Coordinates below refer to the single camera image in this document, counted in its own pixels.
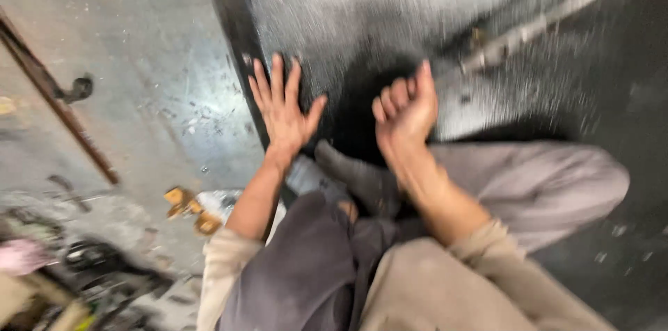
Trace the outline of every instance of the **right hand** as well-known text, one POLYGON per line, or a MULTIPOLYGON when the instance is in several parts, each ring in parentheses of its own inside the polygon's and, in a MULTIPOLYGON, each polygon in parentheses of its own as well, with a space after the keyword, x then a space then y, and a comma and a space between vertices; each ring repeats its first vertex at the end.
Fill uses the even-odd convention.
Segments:
POLYGON ((411 152, 426 147, 427 136, 436 123, 438 98, 429 61, 418 66, 415 77, 399 78, 373 100, 376 140, 381 154, 401 182, 402 161, 411 152))

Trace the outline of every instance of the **sock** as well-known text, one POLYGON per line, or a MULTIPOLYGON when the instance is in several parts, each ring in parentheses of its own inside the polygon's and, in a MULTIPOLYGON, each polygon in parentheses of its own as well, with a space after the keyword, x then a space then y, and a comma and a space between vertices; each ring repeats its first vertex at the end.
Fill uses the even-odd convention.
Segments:
POLYGON ((372 216, 393 219, 398 214, 399 188, 389 170, 345 156, 324 140, 315 147, 315 161, 326 174, 343 182, 372 216))
POLYGON ((320 190, 327 203, 337 204, 344 200, 354 204, 345 189, 345 185, 328 177, 312 159, 299 155, 296 157, 285 184, 297 195, 320 190))

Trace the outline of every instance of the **left hand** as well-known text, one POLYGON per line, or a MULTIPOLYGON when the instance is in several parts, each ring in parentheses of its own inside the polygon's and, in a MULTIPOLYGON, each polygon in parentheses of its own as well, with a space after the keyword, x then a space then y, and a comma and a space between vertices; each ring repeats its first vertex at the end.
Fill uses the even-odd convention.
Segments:
POLYGON ((267 152, 276 152, 292 161, 299 150, 306 144, 318 128, 327 96, 318 96, 311 105, 311 110, 304 115, 299 110, 299 79, 301 66, 296 58, 292 59, 292 68, 283 89, 283 58, 279 53, 272 56, 271 88, 264 77, 262 62, 253 61, 255 77, 248 76, 250 89, 253 91, 255 104, 262 113, 267 127, 270 143, 267 152))

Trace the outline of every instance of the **sleeve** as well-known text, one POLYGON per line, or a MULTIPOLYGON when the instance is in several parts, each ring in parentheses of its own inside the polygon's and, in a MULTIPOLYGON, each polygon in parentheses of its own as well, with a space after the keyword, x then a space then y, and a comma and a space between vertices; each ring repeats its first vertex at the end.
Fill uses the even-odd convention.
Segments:
POLYGON ((450 250, 494 283, 539 330, 614 330, 536 262, 525 258, 499 221, 455 242, 450 250))
POLYGON ((232 285, 263 246, 261 241, 246 239, 226 228, 220 228, 205 244, 205 273, 197 331, 213 331, 232 285))

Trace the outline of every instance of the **person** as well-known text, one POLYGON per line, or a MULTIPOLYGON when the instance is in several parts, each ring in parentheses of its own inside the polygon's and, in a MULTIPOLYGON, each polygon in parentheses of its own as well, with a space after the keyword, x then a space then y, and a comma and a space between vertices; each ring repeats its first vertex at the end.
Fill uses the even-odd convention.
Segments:
POLYGON ((427 145, 438 100, 425 61, 373 100, 388 171, 326 142, 313 163, 298 153, 327 97, 302 114, 296 60, 285 85, 280 55, 271 84, 259 60, 254 67, 250 88, 271 141, 205 246, 199 331, 613 329, 526 257, 621 202, 629 176, 605 151, 547 141, 427 145), (286 177, 299 197, 265 245, 286 177), (359 216, 350 193, 371 217, 359 216), (402 240, 393 220, 402 196, 428 237, 402 240))

